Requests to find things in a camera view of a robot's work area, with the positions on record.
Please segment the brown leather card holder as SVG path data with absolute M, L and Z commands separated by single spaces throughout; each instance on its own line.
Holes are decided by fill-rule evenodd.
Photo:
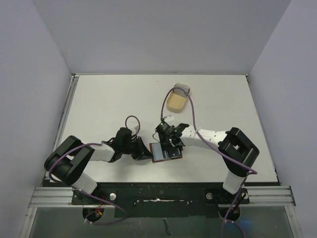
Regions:
M 160 143 L 150 143 L 150 152 L 152 153 L 152 162 L 159 163 L 183 158 L 182 152 L 178 148 L 163 150 Z

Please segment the dark credit card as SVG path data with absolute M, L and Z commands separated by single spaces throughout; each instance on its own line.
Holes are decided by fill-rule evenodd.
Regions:
M 163 159 L 161 145 L 159 143 L 152 144 L 154 161 L 160 161 Z

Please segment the black credit card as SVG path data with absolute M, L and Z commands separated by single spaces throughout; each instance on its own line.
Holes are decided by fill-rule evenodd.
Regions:
M 180 157 L 181 152 L 178 148 L 171 148 L 168 150 L 168 155 L 171 159 L 177 159 Z

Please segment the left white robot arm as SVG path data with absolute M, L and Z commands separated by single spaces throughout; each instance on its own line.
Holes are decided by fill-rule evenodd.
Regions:
M 100 200 L 101 191 L 84 169 L 89 161 L 114 163 L 122 155 L 130 155 L 134 160 L 153 158 L 141 137 L 122 127 L 115 137 L 100 143 L 85 144 L 73 135 L 67 137 L 46 159 L 44 168 L 51 180 L 83 191 L 83 198 L 94 204 Z

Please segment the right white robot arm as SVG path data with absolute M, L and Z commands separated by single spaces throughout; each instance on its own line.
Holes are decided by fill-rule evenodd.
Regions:
M 181 123 L 169 125 L 161 120 L 155 128 L 163 150 L 185 146 L 211 149 L 224 160 L 228 173 L 222 185 L 220 196 L 227 203 L 238 197 L 238 190 L 249 174 L 256 174 L 252 165 L 260 154 L 257 146 L 238 128 L 228 131 L 198 129 L 193 125 Z

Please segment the tan oval cardboard tray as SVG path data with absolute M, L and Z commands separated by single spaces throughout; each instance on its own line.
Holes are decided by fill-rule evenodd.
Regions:
M 171 112 L 179 113 L 184 109 L 187 98 L 187 94 L 186 97 L 182 97 L 177 94 L 174 94 L 172 91 L 168 96 L 166 107 Z

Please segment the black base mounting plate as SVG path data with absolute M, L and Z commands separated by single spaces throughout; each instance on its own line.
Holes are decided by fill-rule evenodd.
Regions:
M 114 209 L 115 218 L 181 218 L 224 215 L 231 205 L 250 203 L 247 189 L 239 195 L 222 188 L 221 183 L 100 183 L 92 197 L 73 190 L 72 205 L 82 205 L 83 215 L 99 207 L 101 216 Z

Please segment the aluminium rail left edge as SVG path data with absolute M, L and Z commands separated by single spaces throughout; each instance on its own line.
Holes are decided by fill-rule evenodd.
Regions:
M 71 104 L 73 101 L 73 97 L 74 97 L 74 94 L 76 91 L 76 87 L 78 84 L 79 77 L 80 77 L 79 74 L 72 74 L 52 151 L 54 151 L 58 147 L 58 145 L 61 141 L 61 138 L 62 138 L 62 135 L 64 132 L 64 128 L 65 128 L 65 124 L 67 122 L 69 110 L 70 110 L 70 107 L 71 107 Z

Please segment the aluminium rail front right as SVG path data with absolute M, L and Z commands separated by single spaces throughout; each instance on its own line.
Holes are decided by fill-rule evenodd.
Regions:
M 249 203 L 242 206 L 296 206 L 291 186 L 247 186 Z

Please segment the aluminium rail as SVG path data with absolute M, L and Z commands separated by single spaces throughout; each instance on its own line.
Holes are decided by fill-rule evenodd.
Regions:
M 296 206 L 291 186 L 247 186 L 249 203 L 242 206 Z
M 29 208 L 62 208 L 71 206 L 73 191 L 68 187 L 36 187 Z

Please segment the aluminium rail front left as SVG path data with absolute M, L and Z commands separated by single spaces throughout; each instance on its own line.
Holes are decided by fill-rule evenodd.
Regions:
M 62 208 L 71 206 L 73 191 L 68 187 L 36 187 L 29 208 Z

